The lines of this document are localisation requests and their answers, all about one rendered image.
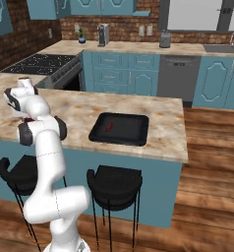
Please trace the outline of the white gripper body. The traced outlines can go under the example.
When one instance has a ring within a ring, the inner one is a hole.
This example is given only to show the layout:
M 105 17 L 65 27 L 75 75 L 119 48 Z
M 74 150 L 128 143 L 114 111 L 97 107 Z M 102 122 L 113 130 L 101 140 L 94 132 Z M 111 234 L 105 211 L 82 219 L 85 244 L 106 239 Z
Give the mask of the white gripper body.
M 19 94 L 20 94 L 19 88 L 8 88 L 5 90 L 5 92 L 3 92 L 4 98 L 7 104 L 16 111 L 21 110 Z

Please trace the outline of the black rectangular tray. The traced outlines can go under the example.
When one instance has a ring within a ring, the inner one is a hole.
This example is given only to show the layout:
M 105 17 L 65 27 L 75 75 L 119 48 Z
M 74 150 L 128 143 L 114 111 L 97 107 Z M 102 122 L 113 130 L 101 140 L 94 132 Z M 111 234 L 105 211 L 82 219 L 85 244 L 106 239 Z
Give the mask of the black rectangular tray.
M 113 127 L 105 132 L 110 122 Z M 146 115 L 102 112 L 88 138 L 92 142 L 142 147 L 146 144 L 148 122 Z

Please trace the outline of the silver stove with black hob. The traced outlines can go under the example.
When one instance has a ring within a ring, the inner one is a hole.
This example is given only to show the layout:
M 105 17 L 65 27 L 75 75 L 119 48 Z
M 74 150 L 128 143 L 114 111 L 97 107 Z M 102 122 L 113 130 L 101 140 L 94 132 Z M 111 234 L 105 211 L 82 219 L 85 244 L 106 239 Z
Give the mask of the silver stove with black hob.
M 45 76 L 38 88 L 79 91 L 82 70 L 79 55 L 34 54 L 2 73 Z

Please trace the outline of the black bar stool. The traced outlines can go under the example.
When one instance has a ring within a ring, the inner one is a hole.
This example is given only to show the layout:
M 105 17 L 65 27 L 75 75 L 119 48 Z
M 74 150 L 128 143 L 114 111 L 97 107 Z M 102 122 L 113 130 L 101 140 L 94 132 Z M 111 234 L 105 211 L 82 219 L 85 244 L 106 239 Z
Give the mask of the black bar stool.
M 94 228 L 97 228 L 95 205 L 107 211 L 109 228 L 112 212 L 120 212 L 134 206 L 133 237 L 136 237 L 143 185 L 142 172 L 132 168 L 100 165 L 97 171 L 87 171 L 87 183 L 91 193 Z
M 8 170 L 10 161 L 7 157 L 0 159 L 0 177 L 7 183 L 14 193 L 20 210 L 24 207 L 23 196 L 30 196 L 37 182 L 37 165 L 35 156 L 23 157 Z

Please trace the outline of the blue upper corner cupboard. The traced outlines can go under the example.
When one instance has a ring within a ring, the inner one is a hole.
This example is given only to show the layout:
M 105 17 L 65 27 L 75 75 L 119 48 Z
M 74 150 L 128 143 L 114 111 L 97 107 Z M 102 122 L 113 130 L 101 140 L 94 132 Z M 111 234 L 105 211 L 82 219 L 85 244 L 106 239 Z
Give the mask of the blue upper corner cupboard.
M 0 0 L 0 35 L 13 31 L 7 0 Z

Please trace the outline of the green plant in blue pot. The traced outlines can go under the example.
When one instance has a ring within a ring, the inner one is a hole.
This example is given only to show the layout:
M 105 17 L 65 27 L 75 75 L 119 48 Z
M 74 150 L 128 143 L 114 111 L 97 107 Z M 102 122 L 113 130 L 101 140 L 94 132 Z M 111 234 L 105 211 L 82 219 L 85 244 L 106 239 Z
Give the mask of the green plant in blue pot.
M 79 30 L 76 32 L 76 35 L 78 36 L 79 43 L 85 43 L 89 39 L 88 35 L 84 35 L 83 28 L 79 28 Z

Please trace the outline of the blue lower cupboard run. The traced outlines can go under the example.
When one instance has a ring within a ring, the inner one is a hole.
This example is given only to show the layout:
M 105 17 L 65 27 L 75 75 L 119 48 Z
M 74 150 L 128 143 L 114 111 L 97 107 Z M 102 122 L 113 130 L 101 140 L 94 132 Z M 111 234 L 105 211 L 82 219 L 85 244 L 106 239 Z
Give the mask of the blue lower cupboard run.
M 158 54 L 84 51 L 83 90 L 156 96 L 159 59 Z

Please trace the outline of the blue cupboard run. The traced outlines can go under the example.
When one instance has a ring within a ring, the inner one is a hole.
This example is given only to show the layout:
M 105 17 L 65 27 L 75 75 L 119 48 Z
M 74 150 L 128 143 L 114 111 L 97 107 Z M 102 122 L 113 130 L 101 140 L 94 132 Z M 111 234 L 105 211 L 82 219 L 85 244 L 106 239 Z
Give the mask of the blue cupboard run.
M 156 96 L 159 59 L 158 54 L 84 51 L 83 90 Z
M 27 0 L 32 20 L 58 20 L 69 16 L 142 16 L 137 0 Z

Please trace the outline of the blue upper cupboard run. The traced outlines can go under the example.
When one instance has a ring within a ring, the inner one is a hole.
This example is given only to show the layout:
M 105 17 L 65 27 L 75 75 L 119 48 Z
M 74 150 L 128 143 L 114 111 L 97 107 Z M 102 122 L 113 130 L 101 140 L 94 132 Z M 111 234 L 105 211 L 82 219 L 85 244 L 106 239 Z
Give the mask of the blue upper cupboard run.
M 58 20 L 69 16 L 142 16 L 137 0 L 27 0 L 32 20 Z

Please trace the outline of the grey kettle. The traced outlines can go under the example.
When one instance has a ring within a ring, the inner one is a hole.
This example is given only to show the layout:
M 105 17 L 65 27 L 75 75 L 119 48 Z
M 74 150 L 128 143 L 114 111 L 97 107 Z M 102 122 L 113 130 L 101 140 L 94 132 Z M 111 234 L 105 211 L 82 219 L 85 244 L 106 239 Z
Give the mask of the grey kettle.
M 159 47 L 160 48 L 169 48 L 170 41 L 171 41 L 171 33 L 169 31 L 162 31 L 160 33 Z

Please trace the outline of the grey dishwasher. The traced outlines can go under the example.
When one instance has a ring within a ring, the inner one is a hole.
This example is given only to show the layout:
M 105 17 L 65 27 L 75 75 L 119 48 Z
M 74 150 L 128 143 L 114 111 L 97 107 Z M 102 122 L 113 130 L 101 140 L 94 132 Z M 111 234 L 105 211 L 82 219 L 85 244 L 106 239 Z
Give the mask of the grey dishwasher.
M 191 107 L 200 62 L 200 56 L 161 55 L 157 95 L 181 98 L 184 107 Z

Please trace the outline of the blue kitchen island base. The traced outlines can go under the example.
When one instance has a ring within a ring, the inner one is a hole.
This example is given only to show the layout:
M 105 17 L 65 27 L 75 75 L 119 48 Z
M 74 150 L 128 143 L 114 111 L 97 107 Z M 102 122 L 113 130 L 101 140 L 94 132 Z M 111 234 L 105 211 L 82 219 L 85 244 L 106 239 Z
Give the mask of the blue kitchen island base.
M 0 159 L 8 158 L 14 166 L 23 155 L 34 155 L 34 147 L 0 141 Z M 182 162 L 157 159 L 124 157 L 101 153 L 64 150 L 67 186 L 87 184 L 87 171 L 98 166 L 110 165 L 138 169 L 142 172 L 143 185 L 140 199 L 139 223 L 169 228 L 180 179 Z M 0 199 L 15 201 L 16 197 L 0 177 Z

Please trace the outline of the grey framed window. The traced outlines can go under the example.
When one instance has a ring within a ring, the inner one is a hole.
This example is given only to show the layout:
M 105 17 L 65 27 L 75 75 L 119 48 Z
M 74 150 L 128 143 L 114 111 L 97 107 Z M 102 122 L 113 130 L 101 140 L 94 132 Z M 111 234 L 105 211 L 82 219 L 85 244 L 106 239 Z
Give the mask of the grey framed window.
M 234 32 L 234 0 L 160 0 L 161 32 Z

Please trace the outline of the blue lower cupboards under sink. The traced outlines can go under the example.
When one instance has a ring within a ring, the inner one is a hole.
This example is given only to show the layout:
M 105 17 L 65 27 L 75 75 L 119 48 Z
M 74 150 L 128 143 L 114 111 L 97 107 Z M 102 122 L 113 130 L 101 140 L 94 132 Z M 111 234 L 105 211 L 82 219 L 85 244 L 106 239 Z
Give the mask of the blue lower cupboards under sink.
M 193 106 L 234 109 L 234 57 L 202 58 Z

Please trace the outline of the grey sink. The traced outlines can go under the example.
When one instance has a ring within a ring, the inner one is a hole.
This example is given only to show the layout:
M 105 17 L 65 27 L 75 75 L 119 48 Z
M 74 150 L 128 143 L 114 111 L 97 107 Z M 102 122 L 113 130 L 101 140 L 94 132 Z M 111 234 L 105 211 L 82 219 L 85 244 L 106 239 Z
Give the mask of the grey sink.
M 234 53 L 234 46 L 232 45 L 205 44 L 204 49 L 206 52 Z

